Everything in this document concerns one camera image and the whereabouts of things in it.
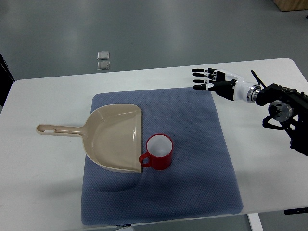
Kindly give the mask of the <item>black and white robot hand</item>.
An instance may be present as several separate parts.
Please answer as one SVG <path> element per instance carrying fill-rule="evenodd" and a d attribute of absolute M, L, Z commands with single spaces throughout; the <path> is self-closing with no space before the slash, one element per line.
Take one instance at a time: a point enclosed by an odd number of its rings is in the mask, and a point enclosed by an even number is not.
<path fill-rule="evenodd" d="M 243 77 L 222 69 L 196 68 L 192 69 L 194 77 L 200 77 L 193 82 L 193 89 L 212 91 L 230 101 L 243 100 L 247 103 L 255 103 L 260 84 L 247 82 Z"/>

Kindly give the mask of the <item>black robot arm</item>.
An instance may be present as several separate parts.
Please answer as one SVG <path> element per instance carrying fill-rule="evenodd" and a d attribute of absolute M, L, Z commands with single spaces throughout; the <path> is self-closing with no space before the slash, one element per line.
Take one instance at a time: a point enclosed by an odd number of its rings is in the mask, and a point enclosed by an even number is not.
<path fill-rule="evenodd" d="M 254 71 L 251 71 L 263 88 L 253 93 L 252 99 L 259 106 L 268 105 L 269 115 L 262 126 L 284 130 L 290 137 L 290 148 L 308 155 L 308 96 L 277 84 L 266 86 Z"/>

